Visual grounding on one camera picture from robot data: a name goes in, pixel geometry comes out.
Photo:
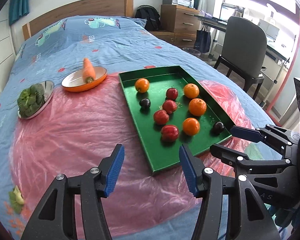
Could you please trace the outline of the blue gloved right hand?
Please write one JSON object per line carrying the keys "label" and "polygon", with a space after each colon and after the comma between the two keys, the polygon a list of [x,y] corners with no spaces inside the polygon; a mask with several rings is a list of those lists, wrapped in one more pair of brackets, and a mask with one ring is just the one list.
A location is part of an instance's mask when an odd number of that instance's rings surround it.
{"label": "blue gloved right hand", "polygon": [[274,223],[279,228],[279,232],[282,232],[290,225],[293,229],[296,229],[300,225],[300,202],[288,210],[270,206],[268,211],[274,218]]}

